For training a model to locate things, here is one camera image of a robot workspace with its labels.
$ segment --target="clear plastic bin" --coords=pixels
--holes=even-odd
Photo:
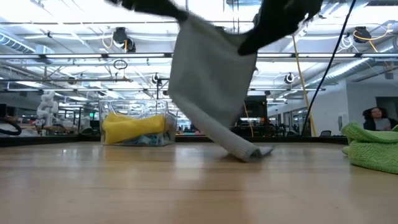
[[[175,142],[177,117],[164,100],[101,100],[101,143],[164,146]]]

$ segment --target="exposed ductwork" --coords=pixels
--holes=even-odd
[[[380,53],[397,53],[398,52],[398,35],[381,43],[376,46],[377,50]],[[358,72],[363,72],[370,67],[377,65],[378,62],[375,58],[362,58],[359,60],[355,60],[350,63],[340,63],[333,68],[330,69],[328,75],[323,82],[324,85],[336,83],[339,80],[347,78],[351,75],[355,75]],[[322,76],[324,74],[318,74],[314,80],[310,80],[307,84],[309,88],[315,88],[319,85]]]
[[[16,37],[13,34],[7,33],[4,30],[0,30],[0,44],[7,46],[17,52],[22,54],[32,54],[35,53],[35,49],[29,47],[27,44],[24,43],[23,40],[20,40],[19,37]]]
[[[398,53],[398,36],[395,36],[381,44],[378,44],[376,48],[379,52]],[[366,53],[374,53],[374,50],[369,49],[368,51],[366,51]],[[352,61],[350,63],[338,63],[329,70],[329,73],[326,76],[323,85],[336,83],[341,79],[347,78],[348,76],[355,75],[358,72],[369,69],[369,66],[373,67],[379,64],[380,62],[378,62],[375,58],[362,58]],[[322,76],[325,74],[327,65],[327,63],[318,63],[303,73],[306,79],[305,83],[307,88],[316,88],[319,85]],[[279,88],[295,88],[298,87],[300,84],[300,80],[296,80],[291,85],[282,85]],[[292,92],[285,92],[278,97],[287,96],[291,93]]]
[[[18,80],[26,80],[28,79],[29,81],[27,82],[31,82],[34,81],[34,78],[40,78],[42,79],[43,76],[35,73],[33,71],[21,68],[21,67],[17,67],[15,65],[12,65],[10,63],[7,62],[0,62],[0,77],[4,77],[4,78],[16,78]],[[48,86],[48,88],[55,88],[55,89],[63,89],[63,88],[70,88],[70,86],[68,86],[67,84],[63,84],[63,83],[49,83],[46,84]],[[87,95],[83,95],[80,93],[76,93],[78,96],[81,97],[88,97]]]
[[[32,44],[27,43],[24,39],[6,32],[5,30],[0,30],[0,44],[22,54],[54,54],[52,49],[44,45],[34,44],[31,46]],[[46,64],[53,62],[53,60],[50,59],[40,59],[36,61]]]

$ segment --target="fluorescent light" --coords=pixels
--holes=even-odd
[[[362,54],[363,57],[398,57],[398,54]]]
[[[114,89],[114,88],[110,88],[112,91],[144,91],[143,88],[118,88],[118,89]],[[156,91],[155,88],[149,88],[146,89],[148,91]]]
[[[304,91],[301,89],[287,89],[287,88],[250,88],[249,91]],[[307,91],[315,91],[317,89],[306,89]]]
[[[299,54],[299,57],[326,57],[330,58],[333,54]],[[355,54],[336,54],[335,57],[354,57]]]
[[[39,90],[38,89],[8,89],[7,91],[39,91]]]
[[[25,85],[25,86],[36,87],[36,88],[39,88],[39,87],[43,86],[43,85],[38,84],[36,82],[16,82],[16,83],[21,84],[21,85]]]
[[[101,58],[100,54],[65,54],[65,55],[56,55],[56,54],[48,54],[45,55],[47,58]]]
[[[68,96],[68,97],[73,99],[73,100],[77,100],[77,101],[86,101],[86,100],[88,100],[87,98],[80,97],[80,96]]]
[[[164,57],[164,54],[109,54],[112,58],[147,58],[147,57]]]
[[[258,57],[291,57],[292,54],[264,54],[259,53],[257,54]]]
[[[30,54],[16,54],[16,55],[0,55],[0,58],[40,58],[38,55],[30,55]]]
[[[77,91],[107,91],[108,89],[76,89]]]
[[[74,91],[74,89],[47,89],[47,90],[43,90],[43,91]]]

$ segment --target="white robot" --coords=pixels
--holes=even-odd
[[[36,126],[52,126],[53,114],[58,113],[58,103],[54,101],[54,96],[54,91],[44,91],[42,101],[37,108]]]

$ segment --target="gray towel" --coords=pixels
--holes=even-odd
[[[256,67],[257,54],[238,55],[246,36],[227,34],[193,15],[180,28],[169,85],[174,103],[234,156],[261,160],[259,147],[228,129],[241,112]]]

